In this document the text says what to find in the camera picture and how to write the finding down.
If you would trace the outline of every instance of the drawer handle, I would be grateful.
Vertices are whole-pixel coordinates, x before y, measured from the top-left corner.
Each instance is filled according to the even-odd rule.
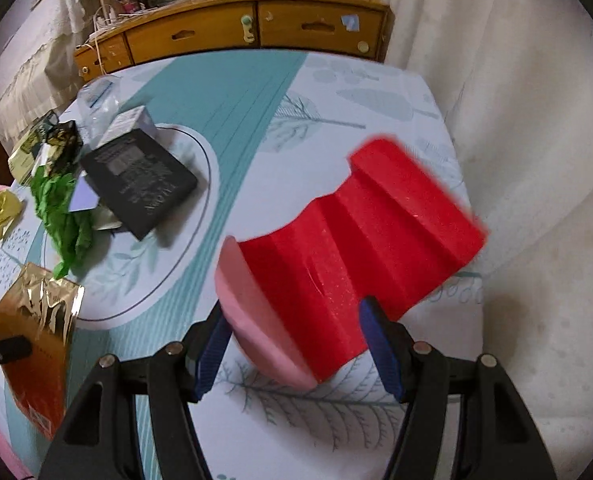
[[[334,32],[336,27],[334,25],[330,25],[329,23],[324,22],[311,22],[311,23],[304,23],[301,25],[303,30],[313,30],[315,32]]]
[[[241,16],[241,25],[243,25],[243,41],[245,43],[254,43],[254,32],[252,31],[252,25],[254,19],[249,14],[243,14]]]
[[[173,40],[185,40],[185,38],[191,38],[196,32],[194,30],[179,30],[176,34],[172,35]]]

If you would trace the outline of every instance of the bed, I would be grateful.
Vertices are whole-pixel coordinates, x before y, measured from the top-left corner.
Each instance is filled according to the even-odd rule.
[[[83,81],[72,53],[92,30],[97,0],[41,0],[0,55],[0,143],[48,110],[65,110]]]

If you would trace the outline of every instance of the orange packet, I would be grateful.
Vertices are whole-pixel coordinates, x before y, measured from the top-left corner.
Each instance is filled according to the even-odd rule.
[[[28,263],[0,301],[0,339],[23,335],[32,343],[32,355],[3,365],[3,373],[16,405],[49,440],[65,415],[68,351],[83,292]]]

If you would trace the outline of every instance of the green tissue paper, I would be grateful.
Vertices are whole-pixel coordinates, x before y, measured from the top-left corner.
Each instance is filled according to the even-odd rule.
[[[44,166],[36,170],[30,183],[36,215],[43,221],[62,259],[54,268],[55,279],[67,276],[72,266],[80,266],[92,246],[90,211],[68,211],[75,186],[71,173],[46,176]]]

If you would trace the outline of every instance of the gold foil packet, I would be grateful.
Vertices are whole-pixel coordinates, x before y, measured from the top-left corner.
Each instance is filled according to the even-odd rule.
[[[8,159],[8,166],[14,180],[22,186],[29,184],[32,178],[32,168],[42,143],[56,124],[58,124],[58,116],[54,110],[50,110],[41,118],[33,121],[22,134],[19,142],[14,145]]]
[[[32,343],[32,355],[3,372],[16,405],[50,440],[65,415],[68,351],[83,292],[28,263],[0,301],[0,340],[23,335]]]
[[[0,190],[0,238],[3,238],[12,221],[23,210],[23,204],[9,189]]]
[[[57,124],[46,137],[46,175],[70,173],[82,146],[83,141],[76,129],[75,121]]]

